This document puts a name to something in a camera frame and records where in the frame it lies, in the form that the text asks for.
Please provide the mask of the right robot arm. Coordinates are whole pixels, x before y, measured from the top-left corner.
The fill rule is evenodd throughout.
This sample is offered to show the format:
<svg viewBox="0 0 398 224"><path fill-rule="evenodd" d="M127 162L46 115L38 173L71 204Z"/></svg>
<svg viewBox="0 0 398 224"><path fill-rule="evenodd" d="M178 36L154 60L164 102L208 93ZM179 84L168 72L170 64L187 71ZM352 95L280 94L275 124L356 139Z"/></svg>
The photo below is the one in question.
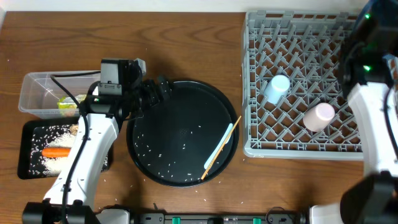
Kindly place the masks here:
<svg viewBox="0 0 398 224"><path fill-rule="evenodd" d="M312 206L306 223L397 223L397 1L369 1L340 48L338 82L356 119L364 178L339 202Z"/></svg>

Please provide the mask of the white rice pile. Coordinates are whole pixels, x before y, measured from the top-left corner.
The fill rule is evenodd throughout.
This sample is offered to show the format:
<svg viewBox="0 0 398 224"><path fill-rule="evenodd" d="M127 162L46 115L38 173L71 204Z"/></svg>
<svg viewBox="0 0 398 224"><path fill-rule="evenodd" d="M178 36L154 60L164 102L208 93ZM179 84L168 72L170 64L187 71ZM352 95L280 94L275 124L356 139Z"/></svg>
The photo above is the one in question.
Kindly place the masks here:
<svg viewBox="0 0 398 224"><path fill-rule="evenodd" d="M28 174L32 177L55 177L61 173L68 162L67 157L49 158L42 155L48 147L67 147L72 149L76 136L70 132L72 124L42 126L34 128L30 140Z"/></svg>

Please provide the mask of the yellow green snack wrapper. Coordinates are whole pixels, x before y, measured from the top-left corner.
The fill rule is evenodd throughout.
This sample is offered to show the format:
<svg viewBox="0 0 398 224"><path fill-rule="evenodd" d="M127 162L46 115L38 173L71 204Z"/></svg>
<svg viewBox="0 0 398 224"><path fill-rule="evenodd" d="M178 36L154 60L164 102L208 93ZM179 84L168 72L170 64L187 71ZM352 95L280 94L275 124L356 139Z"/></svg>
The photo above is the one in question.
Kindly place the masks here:
<svg viewBox="0 0 398 224"><path fill-rule="evenodd" d="M78 114L78 106L69 96L59 99L57 106L62 116L76 116Z"/></svg>

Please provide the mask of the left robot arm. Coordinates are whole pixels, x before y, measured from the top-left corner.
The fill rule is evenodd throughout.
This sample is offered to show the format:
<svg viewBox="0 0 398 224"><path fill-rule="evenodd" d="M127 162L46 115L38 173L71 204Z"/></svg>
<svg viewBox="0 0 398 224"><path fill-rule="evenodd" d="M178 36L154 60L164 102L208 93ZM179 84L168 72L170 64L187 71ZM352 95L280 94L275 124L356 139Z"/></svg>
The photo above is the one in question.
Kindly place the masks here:
<svg viewBox="0 0 398 224"><path fill-rule="evenodd" d="M83 101L78 101L59 81L50 79L76 104L80 118L75 142L66 166L42 202L29 202L22 213L23 223L131 223L130 209L113 205L100 213L93 210L95 192L108 152L123 122L143 116L143 112L168 100L170 83L159 77L143 80L145 61L104 58L97 70L100 80L90 85Z"/></svg>

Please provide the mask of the light blue cup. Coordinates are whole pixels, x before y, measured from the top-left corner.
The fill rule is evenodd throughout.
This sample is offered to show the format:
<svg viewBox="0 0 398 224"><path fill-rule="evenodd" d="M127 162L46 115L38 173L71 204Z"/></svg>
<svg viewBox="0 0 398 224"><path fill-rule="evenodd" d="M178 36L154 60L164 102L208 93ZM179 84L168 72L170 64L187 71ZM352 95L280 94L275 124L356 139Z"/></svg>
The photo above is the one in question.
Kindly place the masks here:
<svg viewBox="0 0 398 224"><path fill-rule="evenodd" d="M267 84L264 95L267 97L269 103L275 105L288 92L289 88L289 78L285 75L276 75Z"/></svg>

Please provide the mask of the pink cup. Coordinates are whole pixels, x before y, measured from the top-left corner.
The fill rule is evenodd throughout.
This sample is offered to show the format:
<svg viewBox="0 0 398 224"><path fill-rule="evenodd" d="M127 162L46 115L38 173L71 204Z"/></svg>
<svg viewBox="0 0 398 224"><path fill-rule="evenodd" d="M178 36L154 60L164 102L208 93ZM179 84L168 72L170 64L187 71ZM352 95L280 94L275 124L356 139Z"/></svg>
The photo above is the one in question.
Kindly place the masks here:
<svg viewBox="0 0 398 224"><path fill-rule="evenodd" d="M305 112L303 123L307 129L319 132L325 129L335 117L335 110L328 103L319 103Z"/></svg>

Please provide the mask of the orange carrot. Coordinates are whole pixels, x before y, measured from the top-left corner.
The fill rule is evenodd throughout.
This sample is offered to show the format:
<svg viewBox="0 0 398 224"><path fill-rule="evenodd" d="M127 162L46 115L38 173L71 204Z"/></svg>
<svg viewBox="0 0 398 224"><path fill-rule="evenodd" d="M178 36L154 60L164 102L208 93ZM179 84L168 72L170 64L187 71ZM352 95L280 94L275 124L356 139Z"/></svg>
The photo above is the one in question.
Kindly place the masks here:
<svg viewBox="0 0 398 224"><path fill-rule="evenodd" d="M48 147L42 150L42 155L49 158L68 157L70 150L67 147Z"/></svg>

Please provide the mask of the wooden chopstick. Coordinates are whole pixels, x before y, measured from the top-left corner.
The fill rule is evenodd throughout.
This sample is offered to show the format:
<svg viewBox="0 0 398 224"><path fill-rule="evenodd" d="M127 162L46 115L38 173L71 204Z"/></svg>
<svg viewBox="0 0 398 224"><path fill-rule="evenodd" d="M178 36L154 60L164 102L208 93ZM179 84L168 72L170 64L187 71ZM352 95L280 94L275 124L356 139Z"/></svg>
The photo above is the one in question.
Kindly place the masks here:
<svg viewBox="0 0 398 224"><path fill-rule="evenodd" d="M229 139L231 138L234 130L236 129L237 125L239 124L241 120L241 116L236 120L236 122L233 124L233 128L230 131L230 133L228 134L228 137L225 139L224 143L221 145L220 149L218 150L218 152L216 153L216 156L214 157L214 159L210 162L210 165L208 166L207 169L205 169L204 173L202 174L202 176L200 177L200 180L204 180L204 178L208 175L210 169L212 168L213 164L215 163L217 157L219 156L219 154L221 153L221 151L223 150L224 146L226 145L226 143L229 141Z"/></svg>

